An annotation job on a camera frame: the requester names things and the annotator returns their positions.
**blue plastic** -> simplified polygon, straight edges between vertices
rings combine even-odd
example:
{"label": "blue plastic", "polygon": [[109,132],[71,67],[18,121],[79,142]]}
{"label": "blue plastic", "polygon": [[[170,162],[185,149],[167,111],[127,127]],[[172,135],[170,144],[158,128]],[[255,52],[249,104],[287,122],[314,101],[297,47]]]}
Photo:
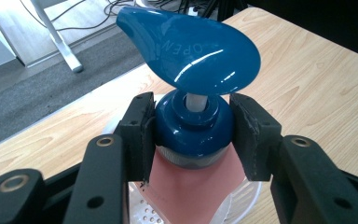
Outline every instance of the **blue plastic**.
{"label": "blue plastic", "polygon": [[260,69],[255,44],[218,21],[124,7],[117,25],[153,72],[181,91],[200,95],[239,91]]}
{"label": "blue plastic", "polygon": [[233,133],[233,115],[220,96],[208,97],[203,112],[190,112],[186,93],[171,91],[156,107],[157,144],[191,158],[202,158],[226,147]]}

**white nozzle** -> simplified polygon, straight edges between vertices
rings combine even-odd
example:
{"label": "white nozzle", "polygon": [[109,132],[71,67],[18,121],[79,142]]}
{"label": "white nozzle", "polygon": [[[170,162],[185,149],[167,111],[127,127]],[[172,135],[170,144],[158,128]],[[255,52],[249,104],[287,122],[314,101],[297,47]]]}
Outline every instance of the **white nozzle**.
{"label": "white nozzle", "polygon": [[202,112],[205,110],[208,96],[188,93],[186,95],[186,108],[191,112]]}

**light wood surface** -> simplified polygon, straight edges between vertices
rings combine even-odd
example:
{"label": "light wood surface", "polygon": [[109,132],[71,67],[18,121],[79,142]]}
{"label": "light wood surface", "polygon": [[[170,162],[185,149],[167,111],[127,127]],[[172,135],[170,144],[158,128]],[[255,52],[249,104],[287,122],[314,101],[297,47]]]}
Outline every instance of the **light wood surface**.
{"label": "light wood surface", "polygon": [[[52,20],[80,0],[67,0],[58,5],[45,9]],[[32,14],[41,21],[30,0],[22,0]],[[20,0],[12,3],[13,8],[0,11],[0,29],[16,54],[26,64],[39,62],[58,52],[52,42],[47,28],[41,26],[22,6]],[[106,15],[103,9],[109,3],[106,0],[88,0],[72,8],[55,22],[56,29],[65,27],[91,27],[102,22]],[[88,30],[60,31],[63,40],[68,45],[74,45],[85,38],[107,29],[116,22],[116,17],[110,17],[99,27]]]}
{"label": "light wood surface", "polygon": [[[226,23],[247,34],[262,58],[258,77],[240,93],[264,106],[283,135],[315,140],[340,169],[358,175],[358,54],[258,8]],[[0,175],[26,167],[57,174],[81,161],[88,141],[134,95],[170,90],[142,65],[0,144]],[[269,183],[242,222],[278,222]]]}

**wooden table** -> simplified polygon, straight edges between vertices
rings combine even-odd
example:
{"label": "wooden table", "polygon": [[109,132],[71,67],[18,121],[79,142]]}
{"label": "wooden table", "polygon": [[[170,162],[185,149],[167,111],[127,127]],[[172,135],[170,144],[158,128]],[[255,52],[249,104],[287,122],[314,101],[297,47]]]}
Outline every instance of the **wooden table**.
{"label": "wooden table", "polygon": [[[358,54],[258,8],[226,23],[247,34],[262,57],[260,74],[240,93],[264,106],[283,135],[315,140],[340,169],[358,175]],[[28,167],[45,178],[57,174],[82,160],[88,141],[133,96],[171,89],[146,65],[106,83],[1,143],[0,175]],[[265,183],[243,223],[277,222]]]}

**gray carpet floor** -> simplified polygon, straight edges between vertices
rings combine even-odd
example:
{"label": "gray carpet floor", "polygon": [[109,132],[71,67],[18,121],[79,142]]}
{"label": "gray carpet floor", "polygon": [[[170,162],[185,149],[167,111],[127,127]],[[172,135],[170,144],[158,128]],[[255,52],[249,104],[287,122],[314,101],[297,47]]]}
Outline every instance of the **gray carpet floor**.
{"label": "gray carpet floor", "polygon": [[121,32],[76,56],[85,67],[79,74],[62,61],[0,92],[0,142],[144,62]]}

